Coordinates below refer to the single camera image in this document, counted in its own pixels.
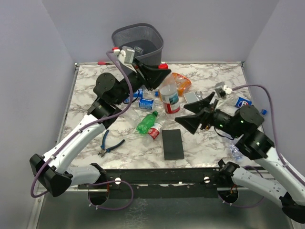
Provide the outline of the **Starbucks latte bottle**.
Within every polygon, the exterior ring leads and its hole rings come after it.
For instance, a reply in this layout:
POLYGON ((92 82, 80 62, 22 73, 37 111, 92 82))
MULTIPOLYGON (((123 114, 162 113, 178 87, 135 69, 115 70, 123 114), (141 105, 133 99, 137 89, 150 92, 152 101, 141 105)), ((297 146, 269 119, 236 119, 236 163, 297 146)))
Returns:
POLYGON ((144 49, 142 47, 134 46, 133 49, 135 50, 135 55, 137 56, 141 56, 144 53, 144 49))

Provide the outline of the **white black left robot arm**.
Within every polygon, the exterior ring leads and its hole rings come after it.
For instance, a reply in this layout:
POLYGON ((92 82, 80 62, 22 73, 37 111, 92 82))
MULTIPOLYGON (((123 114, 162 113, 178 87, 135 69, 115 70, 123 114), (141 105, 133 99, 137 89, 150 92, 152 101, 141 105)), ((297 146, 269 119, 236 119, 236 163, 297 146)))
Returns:
POLYGON ((111 73, 102 73, 93 89, 96 100, 80 123, 54 148, 40 156, 30 158, 34 181, 40 182, 53 197, 58 197, 69 187, 91 184, 101 188, 105 184, 105 171, 96 163, 86 167, 71 167, 74 158, 96 136, 107 130, 122 114, 118 108, 125 99, 142 86, 156 89, 171 74, 167 67, 148 66, 134 59, 135 70, 118 81, 111 73))

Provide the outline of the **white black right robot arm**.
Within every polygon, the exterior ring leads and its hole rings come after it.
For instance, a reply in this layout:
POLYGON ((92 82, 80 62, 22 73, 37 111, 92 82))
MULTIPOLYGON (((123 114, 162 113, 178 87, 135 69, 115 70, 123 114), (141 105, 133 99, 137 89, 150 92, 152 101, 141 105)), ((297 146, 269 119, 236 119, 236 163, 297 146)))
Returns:
POLYGON ((221 167, 216 180, 229 187, 234 184, 246 187, 278 205, 292 220, 305 222, 305 178, 293 166, 284 162, 277 152, 274 142, 258 127, 264 118, 253 105, 244 105, 234 115, 217 109, 218 100, 211 103, 214 93, 208 97, 186 104, 184 108, 192 115, 180 116, 175 121, 188 132, 197 129, 219 129, 238 141, 237 149, 247 158, 262 166, 275 179, 271 182, 252 175, 233 162, 219 162, 221 167))

